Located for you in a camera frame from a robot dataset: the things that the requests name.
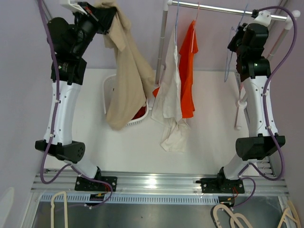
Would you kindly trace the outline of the orange t shirt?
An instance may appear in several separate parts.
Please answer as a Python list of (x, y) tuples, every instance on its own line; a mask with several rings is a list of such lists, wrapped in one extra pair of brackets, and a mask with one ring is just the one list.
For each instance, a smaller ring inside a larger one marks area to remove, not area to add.
[(174, 45), (174, 30), (172, 31), (171, 38), (168, 45), (167, 56), (173, 60), (179, 60), (179, 74), (180, 74), (180, 107), (183, 118), (192, 118), (194, 116), (195, 106), (192, 98), (192, 85), (193, 85), (193, 62), (194, 55), (198, 52), (196, 33), (194, 36), (194, 53), (191, 52), (191, 41), (193, 33), (194, 20), (189, 25), (185, 39), (177, 51)]

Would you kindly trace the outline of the pink wire hanger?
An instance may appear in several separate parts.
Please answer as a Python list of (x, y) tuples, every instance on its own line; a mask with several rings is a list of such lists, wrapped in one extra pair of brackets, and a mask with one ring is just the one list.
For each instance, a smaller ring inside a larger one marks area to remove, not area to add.
[(196, 14), (196, 18), (195, 18), (195, 20), (194, 20), (193, 33), (192, 33), (192, 41), (191, 41), (191, 52), (192, 52), (192, 53), (194, 53), (193, 49), (194, 49), (195, 26), (196, 26), (196, 22), (197, 22), (197, 20), (198, 20), (199, 10), (200, 10), (200, 4), (199, 4), (199, 2), (198, 2), (197, 14)]
[(242, 124), (240, 121), (240, 116), (244, 112), (244, 109), (247, 107), (247, 94), (243, 87), (243, 83), (239, 83), (239, 98), (236, 102), (237, 112), (235, 118), (235, 129), (240, 130), (242, 128)]

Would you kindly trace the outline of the beige t shirt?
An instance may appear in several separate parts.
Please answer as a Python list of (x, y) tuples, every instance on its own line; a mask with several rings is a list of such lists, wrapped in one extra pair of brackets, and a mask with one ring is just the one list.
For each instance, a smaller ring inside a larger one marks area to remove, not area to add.
[(96, 7), (115, 7), (109, 33), (104, 35), (106, 48), (114, 50), (116, 59), (116, 83), (106, 114), (106, 121), (114, 130), (124, 128), (145, 106), (151, 97), (155, 75), (150, 64), (138, 50), (131, 34), (131, 21), (114, 0), (98, 0)]

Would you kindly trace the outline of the dark red t shirt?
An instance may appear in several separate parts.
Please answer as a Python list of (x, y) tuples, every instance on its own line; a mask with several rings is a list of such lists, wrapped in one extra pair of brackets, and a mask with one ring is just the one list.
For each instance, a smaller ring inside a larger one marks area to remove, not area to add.
[(140, 110), (135, 114), (135, 116), (133, 117), (132, 120), (141, 118), (142, 116), (145, 115), (145, 113), (146, 113), (146, 106), (142, 106), (142, 107), (140, 108)]

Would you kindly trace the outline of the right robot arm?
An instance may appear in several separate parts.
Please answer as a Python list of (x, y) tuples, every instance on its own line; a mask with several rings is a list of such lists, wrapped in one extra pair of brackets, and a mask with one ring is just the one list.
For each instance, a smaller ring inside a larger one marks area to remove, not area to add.
[(245, 104), (248, 115), (249, 136), (236, 140), (236, 155), (218, 173), (216, 186), (219, 191), (227, 192), (233, 182), (240, 180), (241, 175), (254, 163), (267, 156), (279, 153), (284, 168), (282, 146), (285, 137), (279, 135), (275, 125), (270, 99), (271, 69), (269, 61), (263, 57), (267, 41), (268, 28), (258, 23), (238, 27), (228, 49), (237, 55), (236, 69), (240, 82), (245, 89)]

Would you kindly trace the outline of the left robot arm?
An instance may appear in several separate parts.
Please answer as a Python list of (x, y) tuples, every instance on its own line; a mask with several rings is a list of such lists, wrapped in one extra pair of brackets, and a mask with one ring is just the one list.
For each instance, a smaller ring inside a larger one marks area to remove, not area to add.
[(46, 20), (42, 1), (38, 1), (52, 58), (52, 104), (47, 130), (35, 142), (35, 149), (44, 158), (49, 155), (65, 162), (86, 178), (87, 187), (98, 190), (102, 186), (100, 168), (85, 158), (85, 144), (72, 139), (72, 123), (87, 65), (83, 54), (96, 34), (109, 33), (117, 8), (94, 7), (83, 1), (62, 0), (60, 4), (73, 13), (73, 24), (61, 17)]

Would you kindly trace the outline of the white t shirt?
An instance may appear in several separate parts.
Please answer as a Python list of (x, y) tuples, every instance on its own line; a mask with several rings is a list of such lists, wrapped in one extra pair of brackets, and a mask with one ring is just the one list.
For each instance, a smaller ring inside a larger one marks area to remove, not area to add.
[(181, 78), (178, 70), (176, 29), (173, 29), (165, 70), (152, 108), (152, 119), (163, 125), (160, 146), (167, 152), (185, 152), (190, 127), (181, 111)]

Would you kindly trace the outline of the beige wooden hanger corner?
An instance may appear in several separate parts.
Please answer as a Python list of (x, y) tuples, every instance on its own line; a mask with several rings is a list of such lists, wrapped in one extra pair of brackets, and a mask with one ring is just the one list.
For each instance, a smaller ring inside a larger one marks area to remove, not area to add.
[(291, 225), (289, 226), (288, 224), (290, 224), (291, 222), (294, 223), (296, 228), (300, 228), (301, 227), (301, 223), (300, 223), (300, 219), (299, 216), (297, 214), (297, 211), (293, 205), (293, 203), (288, 200), (287, 201), (287, 207), (284, 209), (283, 214), (281, 216), (281, 219), (279, 221), (278, 224), (278, 228), (282, 228), (283, 224), (286, 225), (287, 228), (290, 228)]

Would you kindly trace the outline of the beige wooden hanger right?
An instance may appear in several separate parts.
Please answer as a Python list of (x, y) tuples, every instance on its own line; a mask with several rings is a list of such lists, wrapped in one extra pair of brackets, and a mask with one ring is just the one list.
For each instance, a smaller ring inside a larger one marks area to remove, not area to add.
[(218, 211), (223, 211), (229, 218), (229, 224), (231, 228), (253, 228), (249, 220), (241, 213), (234, 213), (230, 208), (224, 204), (218, 204), (211, 209), (211, 217), (215, 224), (215, 227), (222, 228)]

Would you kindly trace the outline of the metal clothes rack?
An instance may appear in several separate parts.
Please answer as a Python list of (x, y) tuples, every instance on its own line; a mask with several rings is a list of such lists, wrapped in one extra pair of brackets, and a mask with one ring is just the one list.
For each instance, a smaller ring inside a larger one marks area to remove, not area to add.
[[(271, 60), (277, 50), (279, 49), (280, 45), (282, 44), (284, 38), (286, 37), (287, 33), (290, 29), (294, 29), (294, 38), (291, 44), (291, 49), (295, 45), (295, 39), (297, 35), (297, 23), (296, 20), (301, 16), (300, 11), (294, 10), (292, 12), (288, 12), (287, 8), (285, 8), (285, 5), (289, 1), (281, 1), (281, 3), (278, 6), (272, 6), (272, 7), (266, 7), (260, 9), (263, 10), (270, 10), (270, 9), (277, 9), (286, 12), (287, 16), (279, 16), (273, 14), (271, 16), (271, 20), (273, 21), (283, 21), (285, 23), (285, 26), (277, 38), (275, 44), (273, 45), (272, 49), (270, 50), (267, 59)], [(162, 12), (162, 20), (161, 20), (161, 33), (160, 33), (160, 42), (159, 42), (159, 50), (158, 50), (158, 58), (157, 58), (157, 67), (156, 67), (156, 76), (155, 76), (155, 84), (158, 86), (161, 78), (161, 73), (163, 70), (161, 70), (162, 66), (162, 54), (163, 54), (163, 47), (164, 47), (164, 38), (165, 38), (165, 31), (166, 31), (166, 24), (167, 24), (167, 17), (168, 17), (168, 11), (170, 6), (176, 6), (178, 8), (185, 7), (185, 8), (191, 8), (191, 9), (198, 9), (198, 10), (207, 10), (207, 11), (213, 11), (213, 12), (221, 12), (221, 13), (228, 13), (228, 14), (235, 14), (235, 15), (241, 15), (241, 16), (247, 16), (247, 17), (253, 17), (256, 15), (256, 9), (252, 11), (247, 10), (238, 10), (238, 9), (228, 9), (223, 7), (215, 7), (215, 6), (209, 6), (209, 5), (201, 5), (196, 3), (190, 3), (190, 2), (184, 2), (179, 0), (165, 0), (163, 2), (163, 12)]]

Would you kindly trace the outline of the white plastic basket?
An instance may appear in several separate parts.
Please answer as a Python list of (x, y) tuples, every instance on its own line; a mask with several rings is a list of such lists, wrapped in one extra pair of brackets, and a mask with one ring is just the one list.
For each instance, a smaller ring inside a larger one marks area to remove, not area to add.
[[(104, 106), (104, 114), (106, 115), (110, 106), (110, 102), (112, 100), (112, 96), (115, 89), (115, 82), (116, 82), (116, 74), (110, 75), (106, 77), (103, 81), (103, 106)], [(149, 107), (148, 107), (148, 100), (146, 100), (145, 105), (146, 106), (146, 113), (141, 118), (131, 120), (127, 123), (126, 126), (132, 126), (135, 124), (139, 124), (143, 121), (143, 119), (148, 115)]]

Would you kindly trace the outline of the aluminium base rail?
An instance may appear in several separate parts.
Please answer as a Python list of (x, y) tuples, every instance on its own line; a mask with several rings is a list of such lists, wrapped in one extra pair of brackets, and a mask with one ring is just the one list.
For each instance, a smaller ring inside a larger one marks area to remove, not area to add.
[(213, 205), (226, 199), (240, 200), (254, 196), (282, 197), (289, 194), (284, 180), (268, 181), (262, 177), (243, 180), (236, 187), (223, 190), (208, 189), (201, 184), (201, 176), (187, 174), (153, 174), (131, 172), (104, 172), (105, 181), (112, 185), (87, 187), (73, 171), (64, 171), (51, 184), (43, 184), (36, 176), (31, 192), (40, 193), (41, 200), (51, 199), (57, 192), (65, 191), (70, 202), (100, 203), (109, 197), (108, 203), (131, 204), (192, 204)]

